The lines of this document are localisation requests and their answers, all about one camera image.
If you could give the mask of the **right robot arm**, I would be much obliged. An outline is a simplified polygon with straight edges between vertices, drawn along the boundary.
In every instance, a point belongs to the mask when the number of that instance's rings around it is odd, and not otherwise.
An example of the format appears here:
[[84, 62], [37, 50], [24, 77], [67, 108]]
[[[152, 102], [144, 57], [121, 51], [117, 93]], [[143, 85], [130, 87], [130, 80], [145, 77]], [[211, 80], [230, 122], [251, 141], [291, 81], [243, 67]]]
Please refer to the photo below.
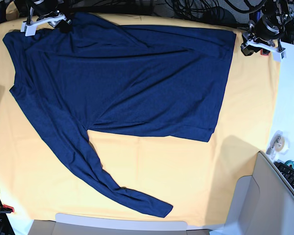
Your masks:
[[22, 23], [21, 32], [25, 36], [34, 36], [39, 26], [49, 24], [68, 33], [72, 28], [67, 0], [26, 0], [28, 16]]

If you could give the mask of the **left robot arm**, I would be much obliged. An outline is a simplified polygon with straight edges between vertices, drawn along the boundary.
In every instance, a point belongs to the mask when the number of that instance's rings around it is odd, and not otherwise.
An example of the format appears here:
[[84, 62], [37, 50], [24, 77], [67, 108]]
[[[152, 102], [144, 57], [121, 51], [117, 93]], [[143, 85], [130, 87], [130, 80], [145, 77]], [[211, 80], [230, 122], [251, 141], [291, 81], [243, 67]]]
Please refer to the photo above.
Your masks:
[[242, 34], [241, 52], [251, 56], [261, 52], [272, 54], [275, 61], [286, 57], [286, 49], [281, 46], [281, 38], [285, 35], [285, 25], [292, 19], [286, 0], [268, 0], [262, 10], [263, 15], [257, 22], [249, 21], [248, 30]]

